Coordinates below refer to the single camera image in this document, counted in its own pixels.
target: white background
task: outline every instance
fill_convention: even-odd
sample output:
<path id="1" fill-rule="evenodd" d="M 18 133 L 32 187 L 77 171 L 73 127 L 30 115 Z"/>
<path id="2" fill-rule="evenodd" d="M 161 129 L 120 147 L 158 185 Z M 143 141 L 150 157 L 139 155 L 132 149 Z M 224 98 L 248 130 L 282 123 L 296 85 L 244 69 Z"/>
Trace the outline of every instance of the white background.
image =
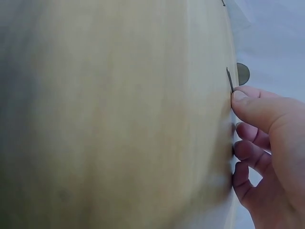
<path id="1" fill-rule="evenodd" d="M 225 0 L 237 61 L 250 71 L 249 86 L 305 102 L 305 0 Z M 260 177 L 251 171 L 257 184 Z M 254 229 L 239 206 L 236 229 Z"/>

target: finger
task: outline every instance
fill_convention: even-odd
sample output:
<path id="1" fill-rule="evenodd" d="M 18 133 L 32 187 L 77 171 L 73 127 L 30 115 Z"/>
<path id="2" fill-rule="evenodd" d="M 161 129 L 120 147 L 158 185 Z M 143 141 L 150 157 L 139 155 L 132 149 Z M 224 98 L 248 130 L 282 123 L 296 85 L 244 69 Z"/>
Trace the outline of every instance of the finger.
<path id="1" fill-rule="evenodd" d="M 240 141 L 234 145 L 235 156 L 253 168 L 261 176 L 271 165 L 271 155 L 249 141 Z"/>
<path id="2" fill-rule="evenodd" d="M 253 195 L 255 188 L 249 180 L 249 167 L 244 162 L 238 162 L 235 165 L 233 188 L 239 202 L 249 210 L 254 199 Z"/>
<path id="3" fill-rule="evenodd" d="M 293 113 L 300 113 L 299 107 L 304 107 L 304 104 L 291 98 L 250 98 L 241 91 L 235 91 L 232 95 L 235 114 L 267 134 L 271 127 L 276 128 L 291 121 Z"/>
<path id="4" fill-rule="evenodd" d="M 262 89 L 254 88 L 254 87 L 249 87 L 249 86 L 239 86 L 234 89 L 235 91 L 241 91 L 245 93 L 248 97 L 250 98 L 279 98 L 280 96 L 268 92 Z"/>
<path id="5" fill-rule="evenodd" d="M 238 123 L 236 131 L 242 140 L 250 141 L 262 149 L 270 150 L 269 135 L 260 129 L 247 123 Z"/>

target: nail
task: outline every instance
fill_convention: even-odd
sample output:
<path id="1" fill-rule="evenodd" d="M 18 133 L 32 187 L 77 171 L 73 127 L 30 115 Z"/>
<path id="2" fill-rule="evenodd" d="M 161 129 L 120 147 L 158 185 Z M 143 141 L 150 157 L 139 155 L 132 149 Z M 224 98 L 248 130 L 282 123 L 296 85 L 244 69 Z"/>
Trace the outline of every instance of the nail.
<path id="1" fill-rule="evenodd" d="M 236 123 L 235 129 L 237 129 L 240 124 L 241 124 L 241 122 L 240 123 Z"/>
<path id="2" fill-rule="evenodd" d="M 248 96 L 247 96 L 245 93 L 241 92 L 241 91 L 235 91 L 235 92 L 233 93 L 233 99 L 234 99 L 236 102 L 241 101 L 242 99 L 247 98 L 247 97 L 248 97 Z"/>

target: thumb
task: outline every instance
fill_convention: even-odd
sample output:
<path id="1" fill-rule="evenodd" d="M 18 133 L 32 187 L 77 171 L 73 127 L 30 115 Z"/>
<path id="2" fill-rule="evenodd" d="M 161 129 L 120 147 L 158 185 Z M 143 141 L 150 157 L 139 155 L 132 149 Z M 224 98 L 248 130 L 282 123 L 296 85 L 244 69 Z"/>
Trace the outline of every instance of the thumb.
<path id="1" fill-rule="evenodd" d="M 237 117 L 267 134 L 291 121 L 300 108 L 305 110 L 304 104 L 292 98 L 250 98 L 241 91 L 232 95 L 232 109 Z"/>

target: wooden surface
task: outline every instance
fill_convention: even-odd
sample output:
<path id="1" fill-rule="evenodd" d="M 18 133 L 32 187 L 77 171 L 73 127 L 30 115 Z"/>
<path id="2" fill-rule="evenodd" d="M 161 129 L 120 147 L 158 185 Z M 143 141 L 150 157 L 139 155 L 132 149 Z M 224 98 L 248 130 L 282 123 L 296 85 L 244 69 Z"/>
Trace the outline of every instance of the wooden surface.
<path id="1" fill-rule="evenodd" d="M 0 8 L 1 228 L 231 228 L 220 0 Z"/>

